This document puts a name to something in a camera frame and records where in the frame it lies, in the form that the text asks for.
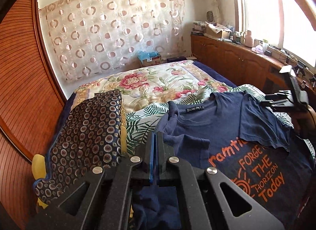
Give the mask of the right hand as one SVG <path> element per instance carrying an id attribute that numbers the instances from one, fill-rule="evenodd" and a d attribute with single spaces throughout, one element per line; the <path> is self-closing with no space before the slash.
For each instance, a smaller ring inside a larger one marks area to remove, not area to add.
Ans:
<path id="1" fill-rule="evenodd" d="M 315 111 L 311 106 L 307 107 L 306 111 L 290 112 L 291 122 L 296 132 L 302 138 L 308 139 L 315 135 Z"/>

